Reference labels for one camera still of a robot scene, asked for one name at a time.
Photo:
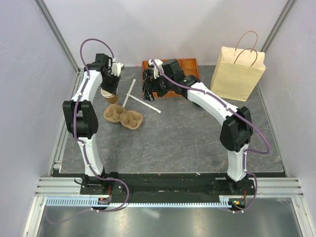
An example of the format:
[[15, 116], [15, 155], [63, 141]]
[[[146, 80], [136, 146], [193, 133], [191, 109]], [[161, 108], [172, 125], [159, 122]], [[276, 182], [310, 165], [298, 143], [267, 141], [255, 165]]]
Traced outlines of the white straw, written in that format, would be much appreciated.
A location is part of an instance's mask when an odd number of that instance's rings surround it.
[[138, 99], [137, 97], [135, 97], [135, 96], [133, 96], [133, 95], [131, 95], [131, 94], [129, 94], [129, 93], [126, 94], [126, 95], [127, 95], [127, 97], [130, 97], [130, 98], [136, 100], [137, 102], [139, 102], [139, 103], [141, 103], [141, 104], [147, 106], [148, 108], [150, 108], [150, 109], [152, 109], [152, 110], [158, 112], [159, 114], [161, 113], [161, 111], [160, 111], [159, 109], [157, 109], [157, 108], [151, 106], [150, 104], [148, 104], [148, 103], [146, 103], [146, 102], [144, 102], [144, 101]]
[[133, 89], [133, 87], [134, 87], [134, 85], [135, 85], [135, 82], [136, 82], [136, 79], [133, 79], [133, 81], [132, 81], [132, 83], [131, 83], [131, 86], [130, 86], [130, 88], [129, 88], [127, 94], [126, 94], [125, 100], [124, 100], [123, 105], [122, 105], [124, 108], [125, 108], [125, 105], [126, 105], [126, 103], [127, 103], [127, 101], [128, 101], [128, 98], [129, 98], [129, 96], [130, 96], [130, 94], [131, 94], [131, 91], [132, 91], [132, 89]]

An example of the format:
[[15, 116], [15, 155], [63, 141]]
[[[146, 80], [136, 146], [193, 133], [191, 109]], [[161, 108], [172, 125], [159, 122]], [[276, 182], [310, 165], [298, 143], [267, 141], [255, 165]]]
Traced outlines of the brown paper cup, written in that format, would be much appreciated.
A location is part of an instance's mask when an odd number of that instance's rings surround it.
[[119, 97], [117, 94], [114, 94], [114, 93], [110, 93], [108, 91], [105, 91], [103, 89], [100, 90], [101, 92], [101, 95], [106, 98], [107, 102], [109, 104], [116, 104], [119, 100]]

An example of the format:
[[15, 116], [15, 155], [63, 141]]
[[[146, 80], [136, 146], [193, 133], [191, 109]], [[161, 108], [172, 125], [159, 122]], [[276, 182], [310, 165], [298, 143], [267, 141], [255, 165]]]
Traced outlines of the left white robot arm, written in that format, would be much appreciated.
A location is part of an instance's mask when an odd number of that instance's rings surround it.
[[62, 105], [67, 130], [77, 141], [85, 165], [85, 175], [101, 176], [104, 166], [99, 158], [96, 133], [98, 118], [92, 102], [96, 92], [105, 94], [105, 98], [113, 99], [117, 95], [120, 73], [124, 64], [117, 63], [104, 53], [97, 53], [95, 61], [87, 64], [82, 82], [71, 98]]

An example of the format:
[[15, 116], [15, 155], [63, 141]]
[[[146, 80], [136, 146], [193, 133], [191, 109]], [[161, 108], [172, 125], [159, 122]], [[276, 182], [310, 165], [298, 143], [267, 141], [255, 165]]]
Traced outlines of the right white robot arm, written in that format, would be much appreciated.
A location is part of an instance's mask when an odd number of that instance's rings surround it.
[[178, 95], [199, 105], [211, 114], [221, 125], [220, 142], [228, 152], [229, 167], [226, 182], [227, 191], [238, 194], [244, 188], [242, 179], [246, 176], [243, 154], [253, 134], [248, 124], [251, 114], [248, 108], [238, 108], [210, 91], [194, 75], [185, 75], [176, 59], [163, 62], [159, 59], [148, 61], [143, 71], [144, 98], [154, 101], [154, 94], [159, 97], [173, 91]]

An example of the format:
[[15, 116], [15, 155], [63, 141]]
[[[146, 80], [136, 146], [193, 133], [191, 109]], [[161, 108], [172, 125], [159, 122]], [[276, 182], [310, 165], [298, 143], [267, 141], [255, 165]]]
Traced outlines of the dark item in tray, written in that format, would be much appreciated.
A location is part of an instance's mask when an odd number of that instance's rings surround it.
[[150, 68], [146, 68], [143, 71], [143, 78], [144, 80], [148, 79], [148, 78], [152, 78], [154, 76], [154, 71]]

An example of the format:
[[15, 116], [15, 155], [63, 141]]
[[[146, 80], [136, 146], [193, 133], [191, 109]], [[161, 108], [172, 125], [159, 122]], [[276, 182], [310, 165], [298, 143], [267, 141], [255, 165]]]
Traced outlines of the cardboard cup carrier tray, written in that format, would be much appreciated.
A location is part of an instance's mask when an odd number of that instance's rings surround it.
[[121, 123], [122, 126], [135, 130], [143, 122], [141, 113], [130, 110], [127, 111], [123, 106], [111, 104], [103, 113], [104, 118], [112, 123]]

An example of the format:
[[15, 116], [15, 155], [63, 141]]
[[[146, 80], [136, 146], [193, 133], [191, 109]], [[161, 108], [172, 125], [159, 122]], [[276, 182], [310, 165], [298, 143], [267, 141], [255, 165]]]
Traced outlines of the orange compartment tray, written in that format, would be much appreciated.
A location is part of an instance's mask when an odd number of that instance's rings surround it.
[[[196, 58], [177, 59], [177, 61], [186, 76], [194, 75], [195, 77], [200, 78]], [[142, 95], [143, 95], [144, 100], [147, 99], [145, 96], [145, 84], [144, 84], [144, 79], [145, 79], [144, 73], [147, 68], [149, 68], [148, 60], [142, 61]], [[173, 98], [173, 97], [181, 97], [181, 95], [176, 94], [173, 91], [169, 91], [167, 94], [163, 96], [163, 98]]]

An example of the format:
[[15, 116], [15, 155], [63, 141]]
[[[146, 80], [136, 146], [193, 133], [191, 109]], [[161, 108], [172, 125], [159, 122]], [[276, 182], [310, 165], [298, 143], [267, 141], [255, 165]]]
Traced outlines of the kraft paper bag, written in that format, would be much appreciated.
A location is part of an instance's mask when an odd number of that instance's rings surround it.
[[221, 47], [210, 84], [213, 93], [225, 99], [247, 101], [266, 70], [265, 53], [255, 46]]

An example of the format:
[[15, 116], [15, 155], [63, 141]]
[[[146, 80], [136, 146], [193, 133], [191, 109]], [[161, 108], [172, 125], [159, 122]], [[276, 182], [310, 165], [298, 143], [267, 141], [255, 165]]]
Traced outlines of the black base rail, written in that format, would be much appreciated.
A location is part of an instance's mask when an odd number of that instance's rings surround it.
[[157, 195], [158, 193], [193, 193], [211, 196], [255, 193], [255, 183], [246, 175], [240, 181], [233, 181], [226, 173], [149, 173], [118, 174], [110, 173], [106, 180], [96, 177], [78, 176], [82, 195], [109, 195], [120, 199], [137, 196]]

